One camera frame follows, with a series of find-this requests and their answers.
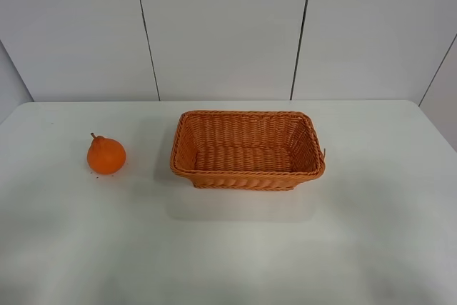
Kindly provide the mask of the orange wicker basket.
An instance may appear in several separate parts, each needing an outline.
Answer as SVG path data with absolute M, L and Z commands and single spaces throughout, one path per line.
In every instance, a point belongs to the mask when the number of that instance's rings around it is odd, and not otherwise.
M 187 111 L 170 167 L 200 189 L 288 191 L 321 177 L 325 154 L 299 111 Z

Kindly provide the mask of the orange with stem knob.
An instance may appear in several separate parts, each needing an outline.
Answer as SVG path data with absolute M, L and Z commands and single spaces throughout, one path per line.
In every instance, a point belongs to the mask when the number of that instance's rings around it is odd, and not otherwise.
M 126 162 L 126 151 L 121 143 L 114 139 L 96 136 L 91 133 L 92 142 L 86 160 L 90 169 L 102 175 L 114 174 Z

